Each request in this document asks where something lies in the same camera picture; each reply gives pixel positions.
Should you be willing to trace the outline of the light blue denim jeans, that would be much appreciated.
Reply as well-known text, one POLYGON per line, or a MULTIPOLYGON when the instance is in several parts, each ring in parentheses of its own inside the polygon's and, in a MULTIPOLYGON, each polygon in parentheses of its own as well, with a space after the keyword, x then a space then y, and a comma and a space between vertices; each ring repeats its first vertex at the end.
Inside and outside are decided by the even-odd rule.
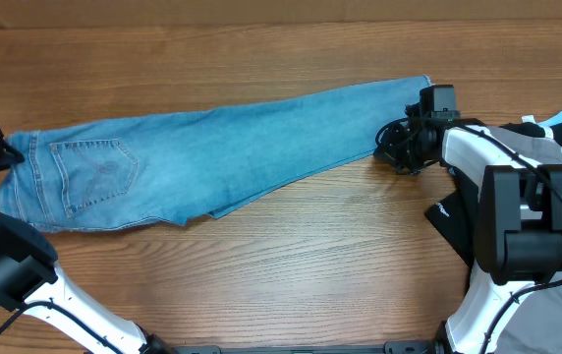
POLYGON ((113 231, 222 217, 280 187, 365 158, 427 76, 285 100, 18 132, 24 157, 0 211, 42 232, 113 231))

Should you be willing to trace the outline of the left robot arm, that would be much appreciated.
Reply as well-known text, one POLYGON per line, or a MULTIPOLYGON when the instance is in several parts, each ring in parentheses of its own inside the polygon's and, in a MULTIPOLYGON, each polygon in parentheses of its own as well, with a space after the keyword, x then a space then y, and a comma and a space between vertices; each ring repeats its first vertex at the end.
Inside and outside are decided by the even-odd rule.
POLYGON ((76 341, 89 353, 171 353, 173 347, 118 317, 75 284, 53 245, 28 221, 32 211, 52 216, 44 195, 37 138, 5 138, 0 128, 0 308, 12 316, 0 334, 27 315, 76 341))

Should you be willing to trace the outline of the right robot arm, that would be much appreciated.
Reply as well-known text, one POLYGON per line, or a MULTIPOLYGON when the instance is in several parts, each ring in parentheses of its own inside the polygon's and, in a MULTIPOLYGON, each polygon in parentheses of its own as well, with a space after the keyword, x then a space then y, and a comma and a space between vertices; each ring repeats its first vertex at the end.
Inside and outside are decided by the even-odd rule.
POLYGON ((374 156, 399 174, 438 163, 476 185, 470 285, 432 340, 395 341, 387 353, 491 353, 531 294, 562 285, 562 166, 504 145, 464 118, 449 85, 424 88, 405 117, 375 136, 374 156))

